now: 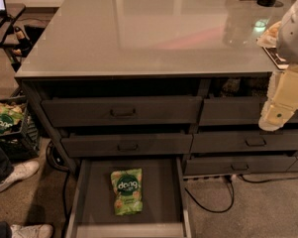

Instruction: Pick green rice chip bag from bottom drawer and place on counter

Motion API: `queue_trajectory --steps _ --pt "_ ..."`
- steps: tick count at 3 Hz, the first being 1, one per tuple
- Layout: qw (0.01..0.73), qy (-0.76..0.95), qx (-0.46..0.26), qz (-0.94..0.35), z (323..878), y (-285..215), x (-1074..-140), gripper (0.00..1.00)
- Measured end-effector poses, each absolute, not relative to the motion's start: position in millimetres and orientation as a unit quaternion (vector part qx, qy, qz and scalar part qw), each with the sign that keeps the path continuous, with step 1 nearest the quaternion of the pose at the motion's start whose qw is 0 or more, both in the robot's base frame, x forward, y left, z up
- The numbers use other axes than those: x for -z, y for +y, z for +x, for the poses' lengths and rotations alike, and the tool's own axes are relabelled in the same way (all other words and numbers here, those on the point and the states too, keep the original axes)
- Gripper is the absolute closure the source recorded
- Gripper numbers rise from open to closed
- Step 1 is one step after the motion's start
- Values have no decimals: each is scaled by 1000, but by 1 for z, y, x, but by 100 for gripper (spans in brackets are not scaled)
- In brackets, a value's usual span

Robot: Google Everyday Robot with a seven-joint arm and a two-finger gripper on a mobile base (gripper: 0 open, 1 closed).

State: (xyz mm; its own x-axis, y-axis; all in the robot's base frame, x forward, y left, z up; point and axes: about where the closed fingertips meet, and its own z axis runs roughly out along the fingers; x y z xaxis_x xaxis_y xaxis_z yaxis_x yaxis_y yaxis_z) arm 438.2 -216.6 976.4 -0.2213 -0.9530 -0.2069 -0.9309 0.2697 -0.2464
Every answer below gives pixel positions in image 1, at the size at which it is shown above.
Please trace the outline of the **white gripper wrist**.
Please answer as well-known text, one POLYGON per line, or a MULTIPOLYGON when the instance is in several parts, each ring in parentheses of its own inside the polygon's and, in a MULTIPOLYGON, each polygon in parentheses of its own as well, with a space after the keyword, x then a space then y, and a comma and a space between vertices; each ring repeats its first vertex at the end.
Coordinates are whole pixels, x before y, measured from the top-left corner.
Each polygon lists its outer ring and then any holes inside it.
POLYGON ((266 97, 258 127, 272 132, 282 127, 298 110, 298 64, 291 64, 270 76, 266 97))

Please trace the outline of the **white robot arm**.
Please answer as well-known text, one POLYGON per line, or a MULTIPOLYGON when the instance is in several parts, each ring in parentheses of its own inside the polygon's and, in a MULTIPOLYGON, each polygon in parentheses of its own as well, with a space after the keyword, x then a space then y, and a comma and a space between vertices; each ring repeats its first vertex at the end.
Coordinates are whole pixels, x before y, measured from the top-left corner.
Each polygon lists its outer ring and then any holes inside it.
POLYGON ((298 0, 257 43, 263 48, 276 48, 276 53, 288 63, 283 71, 271 75, 258 120, 260 129, 276 131, 298 110, 298 0))

